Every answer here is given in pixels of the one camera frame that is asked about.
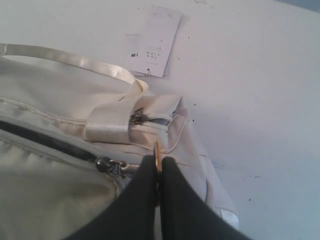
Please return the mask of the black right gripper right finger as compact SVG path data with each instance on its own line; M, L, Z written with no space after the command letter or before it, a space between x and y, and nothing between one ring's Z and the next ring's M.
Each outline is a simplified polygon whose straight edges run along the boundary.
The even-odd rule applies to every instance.
M159 203L164 240L249 239L204 203L172 157L162 160Z

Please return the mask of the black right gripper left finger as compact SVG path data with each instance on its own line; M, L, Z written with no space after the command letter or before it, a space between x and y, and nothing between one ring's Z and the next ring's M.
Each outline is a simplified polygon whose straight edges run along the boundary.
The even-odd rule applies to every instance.
M156 160L144 157L134 178L100 215L67 240L154 240Z

